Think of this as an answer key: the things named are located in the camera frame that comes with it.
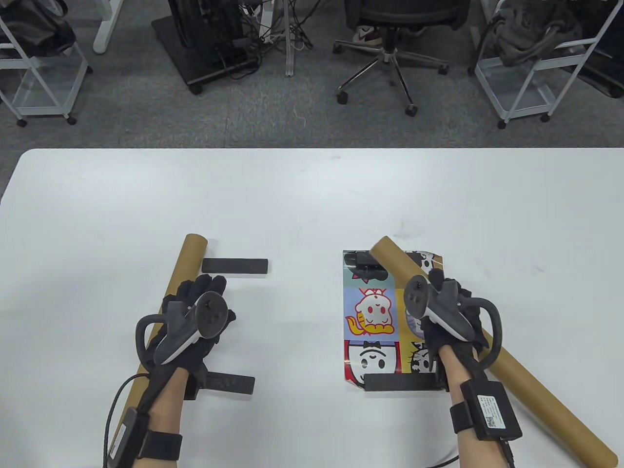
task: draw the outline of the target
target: black wrist strap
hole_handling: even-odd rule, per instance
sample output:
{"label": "black wrist strap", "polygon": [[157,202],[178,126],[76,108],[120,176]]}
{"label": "black wrist strap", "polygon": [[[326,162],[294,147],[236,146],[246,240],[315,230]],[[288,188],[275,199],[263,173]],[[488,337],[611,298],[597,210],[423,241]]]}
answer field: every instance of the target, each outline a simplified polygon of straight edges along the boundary
{"label": "black wrist strap", "polygon": [[468,408],[468,403],[466,403],[466,401],[451,406],[451,420],[453,421],[453,431],[455,431],[456,434],[474,426],[472,416],[470,415],[470,408]]}
{"label": "black wrist strap", "polygon": [[182,436],[167,432],[147,431],[143,447],[137,458],[149,458],[152,460],[177,461],[180,458]]}

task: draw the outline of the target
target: colorful cartoon sticker sheet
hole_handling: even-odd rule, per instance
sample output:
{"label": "colorful cartoon sticker sheet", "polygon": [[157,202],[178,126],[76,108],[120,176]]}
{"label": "colorful cartoon sticker sheet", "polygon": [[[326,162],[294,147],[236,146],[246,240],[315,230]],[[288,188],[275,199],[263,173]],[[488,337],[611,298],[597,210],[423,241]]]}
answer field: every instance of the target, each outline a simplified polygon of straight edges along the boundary
{"label": "colorful cartoon sticker sheet", "polygon": [[[429,273],[442,269],[442,257],[408,252]],[[344,376],[364,387],[373,373],[435,372],[424,344],[420,321],[405,309],[403,290],[385,270],[358,270],[355,252],[343,251]]]}

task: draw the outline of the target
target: hand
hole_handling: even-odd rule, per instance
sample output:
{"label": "hand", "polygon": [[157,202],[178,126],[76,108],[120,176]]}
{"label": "hand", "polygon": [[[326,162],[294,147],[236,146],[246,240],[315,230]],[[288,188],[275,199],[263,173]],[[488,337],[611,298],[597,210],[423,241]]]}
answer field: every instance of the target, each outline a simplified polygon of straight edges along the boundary
{"label": "hand", "polygon": [[[444,278],[444,272],[438,268],[434,268],[429,272],[429,282],[431,285],[437,290],[442,290],[442,284],[445,281],[449,281],[449,279]],[[459,287],[459,294],[465,297],[471,297],[472,293],[468,290],[465,290],[461,287],[461,285],[457,284]],[[462,310],[464,316],[472,325],[472,328],[475,331],[475,340],[472,342],[473,347],[477,350],[477,353],[481,353],[484,348],[489,348],[489,344],[483,335],[483,330],[481,328],[481,320],[479,318],[480,308],[479,307],[467,307]],[[440,348],[449,344],[457,344],[461,343],[460,340],[455,338],[449,332],[447,332],[444,328],[439,326],[437,323],[433,323],[429,317],[424,317],[421,320],[421,328],[425,334],[425,345],[429,350],[429,355],[433,357],[437,356]]]}
{"label": "hand", "polygon": [[[181,301],[186,304],[187,308],[191,307],[197,299],[208,291],[214,291],[220,295],[223,295],[226,285],[225,278],[222,276],[215,276],[212,278],[210,275],[200,275],[195,281],[184,281],[178,287],[178,291],[175,294],[166,296],[162,300],[162,313],[166,314],[168,311],[168,304],[172,301]],[[223,327],[223,330],[230,324],[230,322],[236,320],[236,314],[228,310],[228,319]],[[219,342],[217,335],[211,339],[200,338],[196,343],[190,345],[187,349],[182,351],[178,357],[176,357],[171,364],[175,367],[186,369],[190,374],[198,375],[203,370],[203,359],[208,356],[208,353],[212,350],[214,345]],[[162,326],[157,335],[151,340],[147,347],[148,355],[154,352],[156,346],[167,334],[166,326]]]}

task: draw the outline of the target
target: chair leg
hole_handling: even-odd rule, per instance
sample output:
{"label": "chair leg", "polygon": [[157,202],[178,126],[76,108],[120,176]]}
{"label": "chair leg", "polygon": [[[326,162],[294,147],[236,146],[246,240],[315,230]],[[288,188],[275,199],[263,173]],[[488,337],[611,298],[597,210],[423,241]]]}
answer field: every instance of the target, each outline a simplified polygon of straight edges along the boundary
{"label": "chair leg", "polygon": [[383,48],[382,47],[370,47],[364,44],[357,44],[356,42],[351,41],[334,41],[334,47],[343,46],[347,49],[353,49],[354,51],[367,52],[369,54],[379,54]]}
{"label": "chair leg", "polygon": [[417,62],[418,64],[425,65],[425,66],[439,67],[439,66],[447,66],[449,64],[446,60],[440,60],[440,59],[436,59],[435,57],[415,54],[413,52],[397,51],[396,55],[400,59],[413,60],[414,62]]}
{"label": "chair leg", "polygon": [[412,100],[412,97],[409,95],[409,89],[407,89],[407,84],[405,83],[405,79],[403,78],[403,74],[401,73],[401,68],[399,67],[399,63],[396,61],[396,57],[392,56],[390,57],[390,61],[392,62],[392,65],[394,66],[394,71],[396,71],[396,75],[399,78],[399,82],[401,82],[401,87],[403,88],[403,92],[405,93],[405,96],[407,97],[407,101],[409,102],[409,106],[407,107],[407,109],[415,109],[416,106],[414,105],[414,101]]}
{"label": "chair leg", "polygon": [[375,57],[373,59],[373,61],[371,61],[368,65],[366,65],[364,68],[362,68],[359,72],[357,72],[355,75],[353,75],[351,78],[349,78],[347,81],[345,81],[344,83],[342,83],[340,85],[340,87],[338,87],[338,92],[343,91],[348,85],[350,85],[351,83],[353,83],[356,79],[358,79],[359,77],[361,77],[364,73],[366,73],[368,70],[370,70],[371,68],[373,68],[375,65],[377,65],[377,63],[379,63],[379,57]]}

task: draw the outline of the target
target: shoe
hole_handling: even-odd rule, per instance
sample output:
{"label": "shoe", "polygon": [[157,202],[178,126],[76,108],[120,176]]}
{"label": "shoe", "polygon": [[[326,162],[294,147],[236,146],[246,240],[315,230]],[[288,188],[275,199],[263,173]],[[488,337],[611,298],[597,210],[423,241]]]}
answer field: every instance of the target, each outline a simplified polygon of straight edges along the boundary
{"label": "shoe", "polygon": [[418,29],[408,29],[406,27],[401,28],[401,35],[407,38],[421,37],[422,33],[427,30],[427,26],[422,26]]}
{"label": "shoe", "polygon": [[384,40],[379,29],[373,26],[359,26],[353,36],[353,42],[366,46],[380,46]]}

